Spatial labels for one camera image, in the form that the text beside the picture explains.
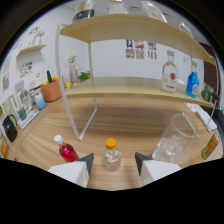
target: blue bottle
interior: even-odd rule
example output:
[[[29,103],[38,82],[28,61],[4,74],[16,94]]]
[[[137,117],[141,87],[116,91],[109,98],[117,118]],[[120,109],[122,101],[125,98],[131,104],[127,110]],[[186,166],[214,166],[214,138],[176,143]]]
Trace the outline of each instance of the blue bottle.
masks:
[[[191,74],[188,76],[186,94],[191,97],[197,97],[199,88],[199,79],[197,75],[197,63],[192,61]]]

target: clear glass bottle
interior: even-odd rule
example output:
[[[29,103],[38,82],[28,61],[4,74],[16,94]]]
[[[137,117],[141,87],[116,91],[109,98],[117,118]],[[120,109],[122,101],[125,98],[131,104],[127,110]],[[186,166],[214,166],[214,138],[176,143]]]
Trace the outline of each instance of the clear glass bottle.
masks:
[[[79,159],[79,156],[74,148],[71,145],[64,143],[61,135],[56,135],[54,137],[54,141],[59,145],[59,153],[66,162],[74,162],[75,160]]]
[[[188,76],[186,93],[191,97],[197,97],[199,88],[199,79],[197,75],[197,63],[192,61],[191,74]]]
[[[104,164],[111,171],[118,170],[120,168],[122,154],[116,147],[116,140],[108,138],[105,143],[106,149],[103,152]]]
[[[174,64],[174,52],[167,51],[168,62],[163,65],[161,90],[174,93],[176,90],[178,71]]]

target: wall shelf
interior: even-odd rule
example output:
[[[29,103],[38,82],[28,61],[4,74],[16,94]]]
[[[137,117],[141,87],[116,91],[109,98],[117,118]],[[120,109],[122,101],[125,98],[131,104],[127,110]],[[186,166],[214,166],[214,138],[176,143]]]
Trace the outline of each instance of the wall shelf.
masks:
[[[18,55],[16,57],[18,57],[20,55],[23,55],[23,54],[27,54],[27,53],[33,52],[33,51],[40,51],[46,45],[47,44],[41,44],[41,45],[35,45],[35,46],[24,48],[24,49],[20,50],[20,52],[18,53]]]
[[[60,34],[86,43],[115,39],[156,42],[215,65],[207,51],[195,39],[169,23],[147,16],[133,14],[96,16],[72,23],[62,28]]]
[[[66,92],[68,98],[82,97],[131,97],[144,99],[187,102],[213,108],[199,96],[190,97],[185,93],[186,85],[178,84],[175,93],[160,90],[161,80],[138,77],[90,78]]]

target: orange cap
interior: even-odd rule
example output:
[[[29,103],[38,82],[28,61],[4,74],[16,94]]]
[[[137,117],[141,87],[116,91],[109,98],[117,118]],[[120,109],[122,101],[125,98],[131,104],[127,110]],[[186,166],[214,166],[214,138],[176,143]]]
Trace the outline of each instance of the orange cap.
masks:
[[[116,140],[114,138],[108,138],[105,143],[106,143],[107,149],[109,150],[116,148]]]

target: potted plant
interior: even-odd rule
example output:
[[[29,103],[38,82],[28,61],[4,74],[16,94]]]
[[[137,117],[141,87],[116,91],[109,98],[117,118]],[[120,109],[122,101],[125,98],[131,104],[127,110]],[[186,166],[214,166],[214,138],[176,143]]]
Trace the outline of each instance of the potted plant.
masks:
[[[61,97],[61,90],[57,78],[51,77],[49,70],[47,71],[48,81],[41,86],[41,92],[46,102],[52,102]]]
[[[81,73],[81,75],[78,76],[78,80],[79,80],[80,82],[83,82],[83,81],[85,81],[86,79],[89,79],[89,78],[90,78],[90,72],[89,72],[89,71],[87,71],[87,72],[80,72],[80,73]]]

